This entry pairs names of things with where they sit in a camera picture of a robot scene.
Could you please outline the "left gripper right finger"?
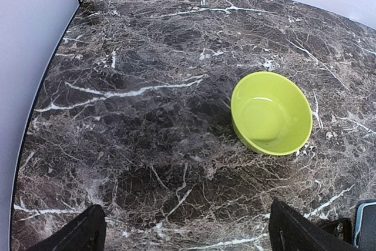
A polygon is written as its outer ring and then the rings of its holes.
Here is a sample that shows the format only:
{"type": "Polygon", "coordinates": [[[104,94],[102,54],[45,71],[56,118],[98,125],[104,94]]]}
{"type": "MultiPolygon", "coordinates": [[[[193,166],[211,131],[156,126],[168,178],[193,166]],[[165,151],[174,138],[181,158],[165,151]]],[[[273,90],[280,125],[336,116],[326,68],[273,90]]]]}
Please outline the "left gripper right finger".
{"type": "Polygon", "coordinates": [[[357,250],[352,245],[351,219],[316,225],[277,199],[271,204],[268,232],[272,250],[357,250]]]}

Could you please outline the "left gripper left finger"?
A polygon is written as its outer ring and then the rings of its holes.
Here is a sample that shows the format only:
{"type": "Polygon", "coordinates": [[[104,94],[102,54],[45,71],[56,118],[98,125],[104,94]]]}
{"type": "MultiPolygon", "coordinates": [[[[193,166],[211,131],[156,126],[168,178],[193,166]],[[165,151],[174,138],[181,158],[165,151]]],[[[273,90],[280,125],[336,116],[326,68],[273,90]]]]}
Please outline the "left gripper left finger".
{"type": "Polygon", "coordinates": [[[105,239],[105,213],[101,205],[91,205],[63,228],[28,250],[103,250],[105,239]]]}

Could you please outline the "light blue phone case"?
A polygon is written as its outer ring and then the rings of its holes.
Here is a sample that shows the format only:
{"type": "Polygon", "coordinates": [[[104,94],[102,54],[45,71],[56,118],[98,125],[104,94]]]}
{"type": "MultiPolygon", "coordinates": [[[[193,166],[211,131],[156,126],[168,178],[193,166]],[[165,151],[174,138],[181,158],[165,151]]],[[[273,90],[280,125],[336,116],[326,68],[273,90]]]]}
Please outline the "light blue phone case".
{"type": "Polygon", "coordinates": [[[376,248],[375,200],[362,201],[357,206],[353,246],[359,250],[374,251],[376,248]]]}

